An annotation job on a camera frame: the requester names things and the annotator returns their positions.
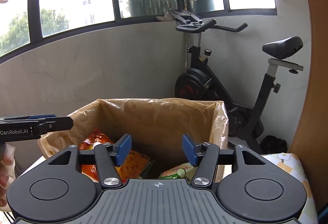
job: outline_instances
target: orange snack package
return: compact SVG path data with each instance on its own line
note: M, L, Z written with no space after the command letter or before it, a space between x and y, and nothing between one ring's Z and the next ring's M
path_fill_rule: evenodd
M94 129L93 132L80 144L80 150L92 150L96 145L102 143L112 143L105 134L99 129ZM130 178L139 178L149 162L149 158L136 151L131 150L120 168L116 168L122 181L125 183ZM98 182L96 165L82 165L82 173L87 175L93 181Z

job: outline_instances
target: bin liner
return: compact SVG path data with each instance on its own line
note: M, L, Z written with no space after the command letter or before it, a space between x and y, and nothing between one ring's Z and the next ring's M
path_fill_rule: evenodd
M132 136L132 149L155 160L160 172L187 162L182 135L196 142L210 142L226 149L228 117L221 101L167 99L98 99L69 115L74 126L68 131L50 132L38 140L45 158L65 147L82 143L95 129L116 142ZM223 176L219 166L216 181Z

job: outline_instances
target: bike seat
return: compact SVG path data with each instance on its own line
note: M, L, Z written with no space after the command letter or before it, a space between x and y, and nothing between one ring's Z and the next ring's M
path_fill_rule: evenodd
M302 47L302 39L294 36L281 41L267 43L263 45L262 50L276 59L285 59L297 53Z

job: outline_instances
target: tree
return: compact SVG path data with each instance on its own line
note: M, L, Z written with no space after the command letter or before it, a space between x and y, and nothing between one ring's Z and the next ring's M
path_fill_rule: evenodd
M56 10L41 9L41 26L43 36L65 31L69 28L69 21L64 14ZM9 30L0 36L0 55L8 53L30 42L28 32L27 12L17 14L9 24Z

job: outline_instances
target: metal bolt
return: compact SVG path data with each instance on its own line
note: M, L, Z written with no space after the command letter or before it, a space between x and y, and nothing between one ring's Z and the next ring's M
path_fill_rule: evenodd
M202 186L204 186L204 185L209 184L210 183L210 180L207 179L207 178L195 178L194 179L194 183L196 185L202 185Z
M118 178L105 178L104 184L108 186L114 186L120 183L120 180Z

